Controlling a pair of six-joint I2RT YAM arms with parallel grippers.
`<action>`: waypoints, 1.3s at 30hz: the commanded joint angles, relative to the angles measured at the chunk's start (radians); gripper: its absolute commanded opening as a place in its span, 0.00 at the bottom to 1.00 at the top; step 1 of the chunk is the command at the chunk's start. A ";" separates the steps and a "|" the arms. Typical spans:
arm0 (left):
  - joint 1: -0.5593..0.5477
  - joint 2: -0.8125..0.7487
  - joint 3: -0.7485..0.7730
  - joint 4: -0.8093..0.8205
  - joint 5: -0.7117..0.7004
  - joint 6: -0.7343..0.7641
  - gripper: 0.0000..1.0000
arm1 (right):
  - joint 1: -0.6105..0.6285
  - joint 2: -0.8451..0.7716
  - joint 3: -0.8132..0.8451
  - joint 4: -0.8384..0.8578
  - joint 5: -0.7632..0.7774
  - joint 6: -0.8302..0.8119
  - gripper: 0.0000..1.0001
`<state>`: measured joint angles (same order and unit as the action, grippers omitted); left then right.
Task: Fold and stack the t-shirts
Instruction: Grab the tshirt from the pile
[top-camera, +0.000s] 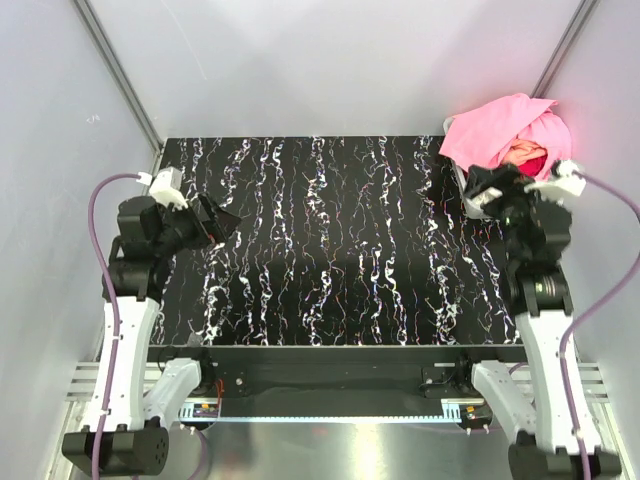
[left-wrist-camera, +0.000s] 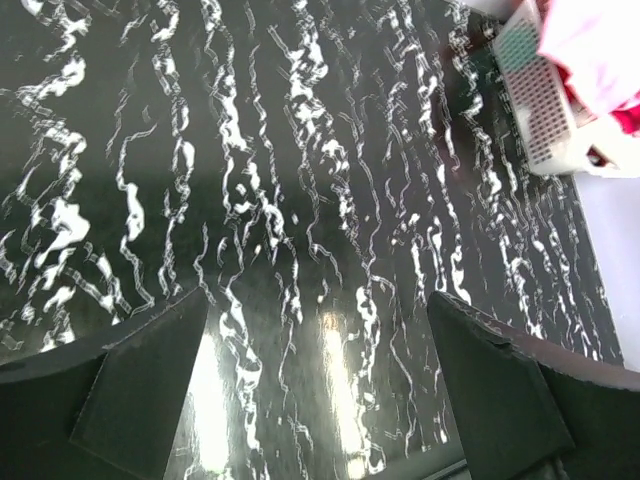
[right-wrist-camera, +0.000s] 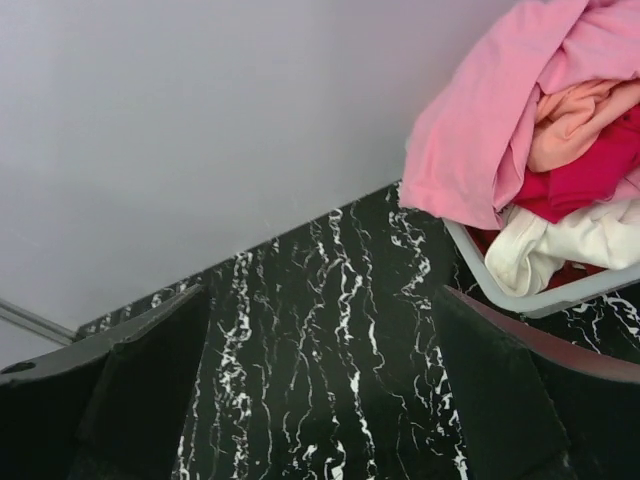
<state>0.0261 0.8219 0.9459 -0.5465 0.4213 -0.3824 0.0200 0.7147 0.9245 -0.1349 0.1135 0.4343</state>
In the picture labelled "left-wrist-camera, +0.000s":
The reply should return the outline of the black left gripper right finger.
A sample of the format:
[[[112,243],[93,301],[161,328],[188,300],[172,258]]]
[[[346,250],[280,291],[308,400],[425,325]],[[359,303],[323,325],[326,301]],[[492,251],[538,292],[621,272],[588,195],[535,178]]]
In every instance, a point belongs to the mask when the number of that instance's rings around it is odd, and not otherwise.
[[[427,317],[474,479],[636,479],[639,375],[434,292]]]

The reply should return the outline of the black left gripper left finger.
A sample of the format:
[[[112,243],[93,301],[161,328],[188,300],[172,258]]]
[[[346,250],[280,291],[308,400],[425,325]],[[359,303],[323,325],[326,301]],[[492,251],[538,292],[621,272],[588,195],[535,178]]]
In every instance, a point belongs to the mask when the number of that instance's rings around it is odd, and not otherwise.
[[[2,478],[162,478],[207,311],[194,289],[2,365]]]

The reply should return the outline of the pink t shirt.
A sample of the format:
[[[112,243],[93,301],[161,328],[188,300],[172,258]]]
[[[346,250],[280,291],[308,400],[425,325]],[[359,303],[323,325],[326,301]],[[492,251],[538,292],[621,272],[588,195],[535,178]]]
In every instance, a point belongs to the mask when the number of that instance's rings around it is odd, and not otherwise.
[[[552,1],[538,53],[596,115],[639,104],[639,3]]]

